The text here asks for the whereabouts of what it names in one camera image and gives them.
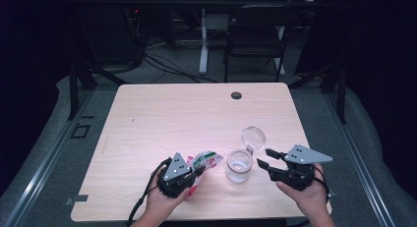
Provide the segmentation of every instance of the hand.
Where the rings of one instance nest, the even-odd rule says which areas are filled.
[[[157,177],[162,171],[163,167],[160,168],[155,177],[153,178],[150,189],[157,186]],[[188,196],[189,188],[185,189],[177,199],[172,199],[165,196],[159,188],[155,188],[150,191],[147,199],[147,207],[144,214],[132,225],[135,227],[140,226],[159,226],[166,218],[172,213],[172,211],[180,203],[182,203]]]
[[[321,164],[315,164],[316,168],[322,171],[323,166]],[[322,174],[316,170],[316,178],[323,180]],[[312,185],[307,187],[303,191],[297,191],[291,187],[285,185],[282,182],[276,182],[278,188],[292,198],[301,212],[307,216],[312,226],[334,226],[334,223],[328,214],[327,209],[327,197],[326,190],[322,184],[317,181],[313,181]]]

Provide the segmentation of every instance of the table top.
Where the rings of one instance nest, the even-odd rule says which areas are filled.
[[[231,97],[235,91],[241,93],[240,99]],[[245,183],[227,179],[227,154],[245,148],[241,132],[250,126],[260,128],[266,147],[274,150],[287,152],[295,143],[309,146],[288,87],[282,83],[120,86],[80,189],[88,200],[75,203],[72,219],[127,220],[162,160],[175,152],[186,158],[206,150],[224,159],[205,172],[196,191],[169,220],[303,216],[256,160]],[[264,150],[255,152],[254,158],[286,167]],[[146,202],[135,219],[145,207]]]

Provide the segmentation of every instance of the black chair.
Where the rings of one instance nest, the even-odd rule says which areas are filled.
[[[297,14],[289,7],[273,5],[247,5],[234,10],[227,23],[227,40],[223,62],[225,64],[224,81],[227,83],[229,56],[280,58],[276,71],[279,71],[285,53],[290,29],[297,22]],[[282,37],[277,27],[284,27]]]

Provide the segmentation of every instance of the dark curtain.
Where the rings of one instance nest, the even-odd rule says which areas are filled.
[[[384,162],[397,183],[417,199],[412,166],[417,159],[415,0],[346,1],[362,3],[363,7],[357,14],[318,12],[296,73],[316,72],[343,60],[347,85],[376,126]]]

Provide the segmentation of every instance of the desk leg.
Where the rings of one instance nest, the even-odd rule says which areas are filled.
[[[282,35],[284,34],[284,27],[276,27],[276,31],[278,31],[279,38],[282,38]],[[281,69],[278,69],[280,58],[274,58],[273,63],[275,64],[275,68],[277,71],[279,71],[280,76],[285,76],[285,70],[284,65],[282,64]]]
[[[200,74],[208,72],[208,30],[206,26],[206,9],[202,9],[202,56],[200,57]]]

